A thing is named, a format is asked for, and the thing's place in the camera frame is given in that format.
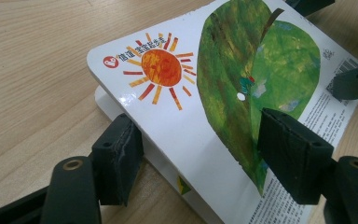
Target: wood grain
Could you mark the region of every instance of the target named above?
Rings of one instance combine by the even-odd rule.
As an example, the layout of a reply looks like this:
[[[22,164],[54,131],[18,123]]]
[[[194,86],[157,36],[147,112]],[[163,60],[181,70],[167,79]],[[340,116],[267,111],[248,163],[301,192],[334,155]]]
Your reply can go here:
[[[211,0],[0,0],[0,207],[45,187],[54,165],[88,155],[109,120],[94,101],[90,49],[202,7]],[[358,58],[358,0],[309,16]],[[358,108],[337,153],[358,156]],[[202,223],[148,163],[128,207],[103,223]],[[321,212],[311,222],[321,222]]]

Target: book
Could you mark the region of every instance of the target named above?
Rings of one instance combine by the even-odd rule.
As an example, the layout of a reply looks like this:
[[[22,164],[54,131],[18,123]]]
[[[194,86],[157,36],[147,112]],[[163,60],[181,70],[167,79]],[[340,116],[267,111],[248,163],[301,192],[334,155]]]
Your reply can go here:
[[[358,103],[331,94],[333,77],[358,60],[282,1],[214,1],[87,60],[182,188],[226,223],[305,223],[310,214],[257,151],[263,107],[336,147]]]

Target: sun illustration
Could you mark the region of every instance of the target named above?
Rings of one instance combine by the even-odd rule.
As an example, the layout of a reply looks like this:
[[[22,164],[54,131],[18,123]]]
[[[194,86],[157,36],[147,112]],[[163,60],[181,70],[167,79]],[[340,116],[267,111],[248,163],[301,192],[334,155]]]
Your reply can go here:
[[[196,73],[193,72],[193,67],[186,65],[191,63],[193,52],[175,54],[175,49],[179,39],[175,37],[172,39],[172,34],[169,33],[167,39],[164,39],[163,34],[158,34],[158,39],[152,40],[149,33],[146,33],[147,43],[143,44],[140,40],[136,40],[139,46],[136,49],[127,47],[135,55],[135,59],[128,59],[128,63],[140,66],[142,71],[124,71],[124,75],[143,76],[130,83],[130,86],[135,88],[143,83],[149,83],[144,93],[138,99],[143,100],[146,96],[154,91],[153,105],[158,103],[158,98],[163,88],[168,88],[176,106],[182,110],[180,101],[176,95],[175,88],[184,91],[186,95],[191,96],[191,92],[185,85],[178,87],[182,77],[187,83],[195,85]]]

